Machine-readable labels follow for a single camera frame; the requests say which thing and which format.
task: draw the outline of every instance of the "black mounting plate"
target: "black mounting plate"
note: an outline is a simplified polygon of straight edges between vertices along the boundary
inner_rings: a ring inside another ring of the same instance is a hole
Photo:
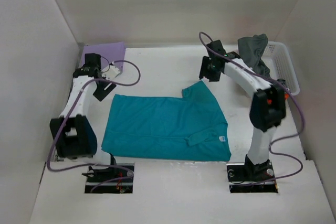
[[[259,182],[259,180],[251,179],[245,170],[244,163],[227,163],[227,178],[229,180],[229,190],[231,193],[277,193],[278,186],[276,181],[265,182],[259,185],[245,186],[244,184],[253,184]],[[265,178],[273,178],[265,173]]]
[[[119,166],[128,168],[134,172],[134,164],[118,164]],[[133,179],[134,177],[116,180],[109,183],[104,183],[97,187],[93,192],[91,189],[98,183],[104,182],[108,179],[127,177],[126,170],[119,168],[106,168],[106,169],[89,169],[88,173],[82,174],[86,176],[87,181],[85,185],[86,194],[131,194],[133,193]]]

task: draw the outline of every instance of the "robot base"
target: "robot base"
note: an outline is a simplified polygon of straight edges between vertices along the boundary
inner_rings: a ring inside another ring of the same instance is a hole
[[[278,186],[276,181],[265,182],[259,185],[247,186],[270,178],[274,178],[273,166],[268,161],[264,169],[251,173],[247,163],[228,163],[227,178],[231,193],[277,193]]]
[[[111,156],[111,165],[117,165],[116,159],[112,154]],[[134,172],[134,164],[118,164],[119,166],[128,168]],[[134,177],[118,180],[119,177],[128,177],[129,171],[108,167],[105,169],[93,169],[92,166],[89,166],[87,173],[82,173],[83,176],[87,178],[85,185],[86,194],[131,194],[133,193],[133,179]],[[97,187],[93,192],[91,190],[97,184],[104,182],[109,179],[117,179],[116,181],[111,181],[104,183]]]

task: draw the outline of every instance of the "gray cloth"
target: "gray cloth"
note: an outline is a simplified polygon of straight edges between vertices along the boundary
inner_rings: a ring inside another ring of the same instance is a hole
[[[268,43],[266,34],[244,37],[238,40],[238,50],[244,63],[255,73],[270,78],[270,70],[261,60]]]

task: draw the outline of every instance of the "metal bolt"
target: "metal bolt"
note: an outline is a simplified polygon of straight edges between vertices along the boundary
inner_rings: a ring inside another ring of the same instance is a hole
[[[229,176],[230,178],[232,178],[232,177],[235,176],[235,173],[234,173],[234,172],[235,172],[234,170],[230,169],[230,170],[227,171],[227,174],[228,174],[228,176]]]
[[[274,171],[272,169],[267,169],[266,170],[266,173],[269,175],[269,176],[274,176]]]
[[[134,175],[134,172],[131,172],[130,170],[128,170],[128,171],[127,171],[127,176],[130,177],[130,176],[132,176],[132,175]]]

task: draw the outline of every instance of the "white table surface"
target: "white table surface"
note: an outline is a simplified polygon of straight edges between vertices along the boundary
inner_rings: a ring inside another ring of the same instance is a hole
[[[228,51],[236,47],[226,46]],[[93,99],[88,118],[101,143],[115,93],[137,96],[181,97],[181,90],[198,81],[201,46],[129,48],[125,59],[141,69],[133,87],[116,87],[102,102]],[[117,81],[136,80],[137,71],[124,65]],[[228,121],[230,162],[243,162],[253,127],[249,121],[251,99],[229,77],[208,83]],[[296,130],[291,112],[278,127],[276,137]],[[273,150],[294,155],[303,171],[277,181],[278,194],[230,194],[226,165],[222,162],[179,162],[116,157],[117,163],[135,163],[133,193],[84,194],[87,168],[62,173],[45,171],[31,224],[62,223],[335,223],[313,161],[306,161],[299,137],[274,145]],[[270,156],[275,174],[296,171],[299,164]],[[108,161],[99,151],[96,161]],[[73,162],[55,162],[66,167]]]

